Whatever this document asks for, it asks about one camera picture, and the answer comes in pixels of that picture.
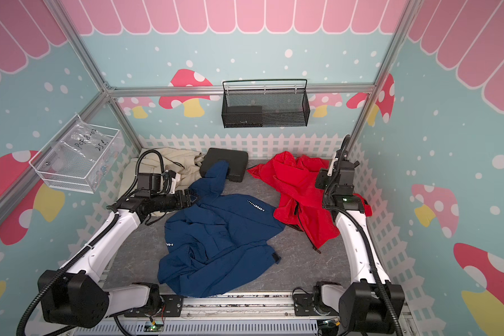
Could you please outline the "navy blue jacket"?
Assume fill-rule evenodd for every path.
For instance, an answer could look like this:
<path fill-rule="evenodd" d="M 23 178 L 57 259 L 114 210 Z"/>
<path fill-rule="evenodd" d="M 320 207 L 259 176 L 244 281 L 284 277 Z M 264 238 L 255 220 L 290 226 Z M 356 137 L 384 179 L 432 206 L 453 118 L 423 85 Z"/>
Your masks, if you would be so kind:
<path fill-rule="evenodd" d="M 224 195 L 228 170 L 225 161 L 214 164 L 189 188 L 195 204 L 165 222 L 168 254 L 159 262 L 158 281 L 177 295 L 221 295 L 280 261 L 268 241 L 285 225 L 270 204 L 250 195 Z"/>

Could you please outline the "red jacket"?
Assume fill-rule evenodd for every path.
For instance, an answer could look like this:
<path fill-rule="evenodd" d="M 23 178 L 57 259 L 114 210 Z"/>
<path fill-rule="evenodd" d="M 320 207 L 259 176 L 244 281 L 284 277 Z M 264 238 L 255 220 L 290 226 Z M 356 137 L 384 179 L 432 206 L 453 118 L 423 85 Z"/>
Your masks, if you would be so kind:
<path fill-rule="evenodd" d="M 284 151 L 265 164 L 247 170 L 280 193 L 274 218 L 285 225 L 305 233 L 313 249 L 319 249 L 330 239 L 340 235 L 335 227 L 333 213 L 340 210 L 348 215 L 359 211 L 366 217 L 372 215 L 367 201 L 358 193 L 350 196 L 328 196 L 315 187 L 321 169 L 328 169 L 330 162 L 303 155 L 294 157 Z"/>

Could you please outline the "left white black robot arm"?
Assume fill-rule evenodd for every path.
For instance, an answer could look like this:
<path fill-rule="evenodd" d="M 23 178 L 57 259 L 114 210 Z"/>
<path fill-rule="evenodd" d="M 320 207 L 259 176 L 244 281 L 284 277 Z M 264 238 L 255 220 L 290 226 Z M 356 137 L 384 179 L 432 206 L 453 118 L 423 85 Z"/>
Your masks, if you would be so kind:
<path fill-rule="evenodd" d="M 180 174 L 167 170 L 162 154 L 150 149 L 137 159 L 134 180 L 125 193 L 108 208 L 102 227 L 82 249 L 58 270 L 45 271 L 38 280 L 39 292 L 28 305 L 16 328 L 25 335 L 37 307 L 47 323 L 59 324 L 54 335 L 75 328 L 93 328 L 106 318 L 138 310 L 148 317 L 163 308 L 158 285 L 139 282 L 104 290 L 99 281 L 103 271 L 125 240 L 140 226 L 152 225 L 152 213 L 168 213 L 193 205 L 188 190 L 178 190 Z"/>

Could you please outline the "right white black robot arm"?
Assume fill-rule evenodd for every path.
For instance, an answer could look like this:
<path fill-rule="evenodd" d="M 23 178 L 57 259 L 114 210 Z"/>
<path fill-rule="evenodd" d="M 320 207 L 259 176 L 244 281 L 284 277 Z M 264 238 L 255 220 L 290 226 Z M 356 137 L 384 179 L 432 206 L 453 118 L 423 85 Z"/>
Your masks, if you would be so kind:
<path fill-rule="evenodd" d="M 351 137 L 347 135 L 327 169 L 316 179 L 323 190 L 322 207 L 340 231 L 349 260 L 351 284 L 344 288 L 319 281 L 313 289 L 314 310 L 333 316 L 339 335 L 402 335 L 400 315 L 405 303 L 401 286 L 393 284 L 372 246 L 368 232 L 368 203 L 354 192 L 354 175 L 359 163 L 348 158 Z"/>

